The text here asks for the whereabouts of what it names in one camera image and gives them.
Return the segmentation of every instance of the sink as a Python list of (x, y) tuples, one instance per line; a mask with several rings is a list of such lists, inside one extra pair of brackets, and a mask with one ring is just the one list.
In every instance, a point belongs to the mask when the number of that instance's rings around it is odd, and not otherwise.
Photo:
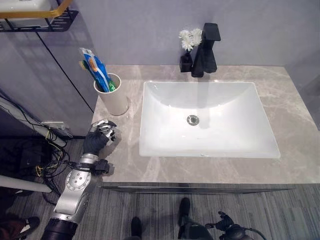
[(280, 157), (253, 82), (145, 82), (139, 154)]

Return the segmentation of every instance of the white flower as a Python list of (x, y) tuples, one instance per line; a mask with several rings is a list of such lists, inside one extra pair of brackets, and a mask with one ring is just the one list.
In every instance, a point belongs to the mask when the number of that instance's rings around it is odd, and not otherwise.
[(193, 41), (193, 46), (198, 46), (202, 41), (202, 30), (195, 28), (191, 31), (191, 37)]
[(202, 41), (202, 30), (199, 28), (193, 29), (191, 32), (182, 30), (179, 32), (182, 48), (190, 52), (194, 46), (198, 46)]
[(181, 44), (182, 44), (182, 48), (188, 52), (190, 52), (193, 49), (193, 42), (191, 38), (187, 40), (182, 40)]
[(181, 40), (182, 48), (184, 50), (190, 52), (193, 49), (193, 46), (194, 46), (194, 41), (193, 41), (193, 38), (191, 36), (191, 33), (188, 30), (182, 30), (179, 33), (179, 38), (182, 39)]
[(190, 32), (188, 30), (182, 30), (179, 32), (179, 38), (184, 40), (185, 38), (190, 37)]

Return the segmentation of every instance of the black vase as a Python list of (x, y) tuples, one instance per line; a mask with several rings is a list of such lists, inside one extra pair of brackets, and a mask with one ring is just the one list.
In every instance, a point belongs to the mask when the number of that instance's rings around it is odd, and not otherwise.
[(193, 61), (189, 52), (180, 57), (180, 72), (187, 73), (191, 72)]

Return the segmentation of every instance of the black faucet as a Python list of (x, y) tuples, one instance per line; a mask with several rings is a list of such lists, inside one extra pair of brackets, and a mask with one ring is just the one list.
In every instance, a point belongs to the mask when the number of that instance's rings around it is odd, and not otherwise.
[(198, 46), (191, 68), (192, 77), (202, 78), (204, 72), (215, 73), (217, 71), (217, 64), (212, 50), (215, 41), (221, 41), (218, 24), (206, 22), (202, 31), (202, 42)]

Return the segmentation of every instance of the wall shelf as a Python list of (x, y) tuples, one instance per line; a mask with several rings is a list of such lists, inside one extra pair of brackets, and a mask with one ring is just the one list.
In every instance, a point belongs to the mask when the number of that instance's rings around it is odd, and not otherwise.
[[(0, 19), (5, 20), (6, 26), (0, 22), (0, 33), (12, 32), (65, 32), (75, 20), (77, 10), (69, 10), (69, 5), (72, 0), (64, 0), (59, 3), (58, 7), (51, 11), (19, 11), (19, 12), (0, 12)], [(42, 18), (47, 23), (47, 26), (20, 26), (16, 27), (11, 19), (30, 19)]]

